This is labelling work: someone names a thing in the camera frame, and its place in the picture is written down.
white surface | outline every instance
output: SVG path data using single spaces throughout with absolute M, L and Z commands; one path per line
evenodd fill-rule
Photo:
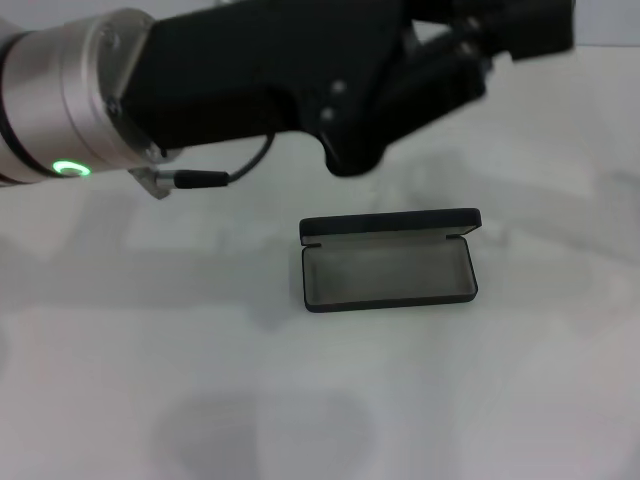
M 286 135 L 225 191 L 0 192 L 0 478 L 638 478 L 639 81 L 631 49 L 501 62 L 357 180 Z M 447 207 L 483 213 L 474 303 L 304 311 L 300 219 Z

black case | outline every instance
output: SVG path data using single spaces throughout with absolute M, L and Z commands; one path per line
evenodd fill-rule
M 475 208 L 302 220 L 307 310 L 470 302 L 478 283 L 463 235 L 481 226 Z

cable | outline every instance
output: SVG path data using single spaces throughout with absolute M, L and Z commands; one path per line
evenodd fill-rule
M 173 170 L 158 172 L 155 177 L 156 186 L 164 189 L 191 190 L 196 188 L 226 187 L 237 182 L 247 173 L 253 170 L 264 157 L 267 156 L 276 136 L 274 133 L 267 135 L 264 145 L 255 156 L 240 170 L 234 173 L 210 172 L 203 170 Z
M 270 133 L 269 135 L 267 135 L 267 140 L 264 142 L 264 145 L 262 146 L 260 151 L 256 153 L 256 155 L 251 160 L 249 160 L 249 163 L 247 163 L 244 167 L 242 167 L 237 172 L 234 172 L 229 175 L 229 183 L 237 182 L 242 177 L 244 177 L 247 173 L 253 170 L 256 167 L 256 165 L 258 165 L 262 161 L 262 159 L 267 155 L 267 153 L 269 153 L 269 150 L 271 149 L 271 145 L 273 145 L 273 141 L 275 138 L 276 136 L 273 133 Z

black cable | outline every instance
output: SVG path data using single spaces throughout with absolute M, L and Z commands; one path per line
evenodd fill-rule
M 249 162 L 244 167 L 242 167 L 237 172 L 229 175 L 229 183 L 237 182 L 247 173 L 253 170 L 256 165 L 258 165 L 262 161 L 262 159 L 266 157 L 267 153 L 269 153 L 269 150 L 271 149 L 271 145 L 273 145 L 273 141 L 275 140 L 275 138 L 276 136 L 273 133 L 267 135 L 267 140 L 264 142 L 264 145 L 262 146 L 260 151 L 256 153 L 256 155 L 251 160 L 249 160 Z
M 196 188 L 218 188 L 226 187 L 230 183 L 237 182 L 247 173 L 253 170 L 264 157 L 267 156 L 276 136 L 274 133 L 267 135 L 264 145 L 255 156 L 240 170 L 234 173 L 209 172 L 202 170 L 176 170 L 167 172 L 172 178 L 172 187 L 179 190 L 191 190 Z

screw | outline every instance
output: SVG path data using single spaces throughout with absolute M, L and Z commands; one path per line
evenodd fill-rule
M 165 157 L 162 155 L 162 151 L 156 145 L 151 145 L 144 151 L 144 154 L 153 163 L 162 163 L 166 161 Z
M 342 95 L 347 91 L 347 82 L 344 80 L 336 80 L 331 84 L 331 93 L 333 95 Z
M 331 107 L 323 108 L 320 112 L 320 120 L 323 122 L 331 122 L 336 116 L 336 112 Z
M 473 30 L 480 30 L 480 22 L 478 21 L 478 19 L 476 17 L 469 17 L 467 19 L 467 23 L 469 24 L 469 26 L 473 29 Z
M 112 26 L 109 25 L 102 30 L 102 37 L 104 38 L 104 43 L 107 47 L 115 50 L 120 46 L 120 37 Z
M 466 42 L 460 45 L 460 49 L 458 51 L 460 52 L 460 55 L 464 55 L 466 57 L 473 56 L 476 53 L 475 49 Z
M 107 112 L 109 112 L 109 115 L 111 115 L 112 117 L 119 117 L 122 114 L 122 107 L 120 106 L 120 102 L 114 97 L 107 98 L 105 106 L 107 108 Z

